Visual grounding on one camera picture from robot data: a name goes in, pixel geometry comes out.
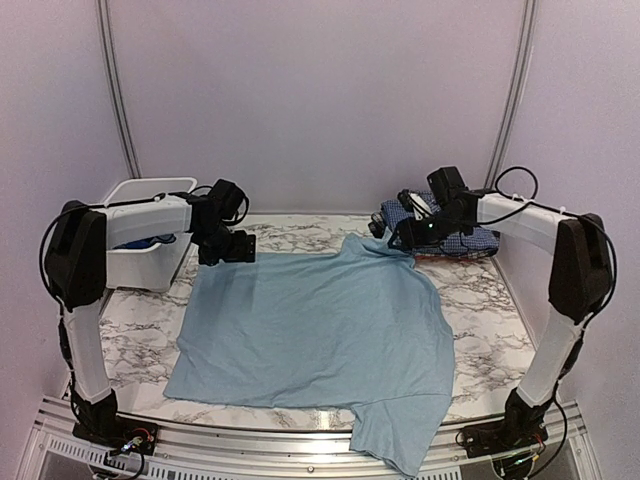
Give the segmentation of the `blue checked shirt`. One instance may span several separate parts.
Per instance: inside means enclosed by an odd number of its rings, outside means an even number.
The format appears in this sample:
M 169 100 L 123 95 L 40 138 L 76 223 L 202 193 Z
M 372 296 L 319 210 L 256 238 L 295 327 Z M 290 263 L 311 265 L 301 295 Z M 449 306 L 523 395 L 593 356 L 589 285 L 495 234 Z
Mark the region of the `blue checked shirt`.
M 409 220 L 408 225 L 414 227 L 414 214 L 407 212 L 398 201 L 398 199 L 390 199 L 384 201 L 380 210 L 386 220 L 387 230 L 394 233 L 399 224 L 406 219 Z M 414 243 L 409 248 L 405 245 L 400 235 L 393 242 L 393 247 L 404 252 L 410 252 L 414 256 L 441 256 L 451 258 L 478 259 L 491 257 L 495 255 L 500 246 L 499 234 L 490 230 L 475 227 L 473 233 L 465 235 L 456 232 L 449 235 L 436 245 L 426 245 L 425 243 Z

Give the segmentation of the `light blue garment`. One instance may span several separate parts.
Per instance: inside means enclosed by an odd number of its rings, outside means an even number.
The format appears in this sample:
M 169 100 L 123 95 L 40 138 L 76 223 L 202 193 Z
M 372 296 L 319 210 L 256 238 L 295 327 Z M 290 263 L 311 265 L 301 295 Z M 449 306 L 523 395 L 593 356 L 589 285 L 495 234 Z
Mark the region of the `light blue garment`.
M 452 401 L 454 339 L 438 291 L 412 257 L 372 238 L 201 267 L 177 346 L 168 398 L 347 409 L 351 449 L 407 476 Z

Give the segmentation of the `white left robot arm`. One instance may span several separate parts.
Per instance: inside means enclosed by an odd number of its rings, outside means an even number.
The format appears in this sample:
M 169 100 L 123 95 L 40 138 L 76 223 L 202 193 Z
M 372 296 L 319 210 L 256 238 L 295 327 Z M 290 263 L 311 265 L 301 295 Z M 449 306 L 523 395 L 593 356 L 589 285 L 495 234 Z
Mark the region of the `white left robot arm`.
M 249 206 L 247 194 L 224 179 L 204 193 L 160 192 L 110 204 L 64 204 L 43 234 L 38 264 L 45 289 L 60 308 L 73 390 L 83 402 L 95 405 L 112 394 L 99 333 L 108 251 L 142 239 L 187 234 L 202 265 L 251 263 L 256 237 L 238 227 Z

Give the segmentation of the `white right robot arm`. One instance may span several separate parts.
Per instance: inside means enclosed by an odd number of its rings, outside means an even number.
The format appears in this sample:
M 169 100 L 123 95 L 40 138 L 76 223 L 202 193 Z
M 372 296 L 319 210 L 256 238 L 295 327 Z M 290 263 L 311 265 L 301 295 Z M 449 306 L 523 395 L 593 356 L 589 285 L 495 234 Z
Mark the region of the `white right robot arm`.
M 508 195 L 497 187 L 472 190 L 453 166 L 432 172 L 427 183 L 438 207 L 431 209 L 411 190 L 400 191 L 397 199 L 410 215 L 392 228 L 391 246 L 407 252 L 436 247 L 453 234 L 467 235 L 483 227 L 552 256 L 546 330 L 507 404 L 533 409 L 549 403 L 579 356 L 587 326 L 615 292 L 617 256 L 602 218 Z

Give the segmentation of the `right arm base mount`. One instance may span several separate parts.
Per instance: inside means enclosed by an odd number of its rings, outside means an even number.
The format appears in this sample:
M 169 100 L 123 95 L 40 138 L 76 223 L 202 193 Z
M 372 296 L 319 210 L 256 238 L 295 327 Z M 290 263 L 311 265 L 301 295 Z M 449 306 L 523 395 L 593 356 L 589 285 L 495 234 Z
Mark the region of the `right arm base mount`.
M 463 427 L 456 435 L 456 443 L 466 451 L 468 458 L 476 458 L 546 441 L 548 433 L 543 423 L 551 404 L 552 398 L 540 405 L 529 406 L 513 389 L 501 420 Z

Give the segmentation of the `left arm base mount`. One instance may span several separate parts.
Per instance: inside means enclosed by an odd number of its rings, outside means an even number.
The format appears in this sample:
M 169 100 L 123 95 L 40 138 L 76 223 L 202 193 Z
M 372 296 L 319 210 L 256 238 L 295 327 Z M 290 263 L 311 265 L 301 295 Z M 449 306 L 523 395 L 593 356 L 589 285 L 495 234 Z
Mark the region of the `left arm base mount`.
M 96 403 L 83 399 L 74 386 L 70 390 L 70 406 L 75 417 L 75 438 L 110 447 L 117 453 L 135 450 L 143 455 L 155 451 L 158 425 L 123 417 L 118 414 L 114 390 Z

